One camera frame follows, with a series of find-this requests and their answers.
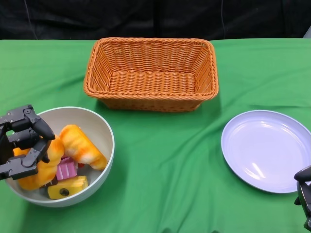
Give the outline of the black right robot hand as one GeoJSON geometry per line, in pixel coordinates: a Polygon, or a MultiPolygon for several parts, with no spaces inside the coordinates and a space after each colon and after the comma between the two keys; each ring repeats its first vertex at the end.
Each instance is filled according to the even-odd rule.
{"type": "Polygon", "coordinates": [[[308,166],[294,175],[297,181],[298,197],[294,201],[295,205],[301,205],[306,216],[304,227],[311,231],[311,166],[308,166]]]}

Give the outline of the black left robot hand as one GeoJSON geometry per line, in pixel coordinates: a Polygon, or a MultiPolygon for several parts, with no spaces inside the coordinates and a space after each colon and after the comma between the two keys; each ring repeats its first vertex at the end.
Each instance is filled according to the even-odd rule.
{"type": "Polygon", "coordinates": [[[0,117],[0,179],[17,180],[38,173],[37,164],[50,160],[47,150],[55,135],[32,105],[0,117]]]}

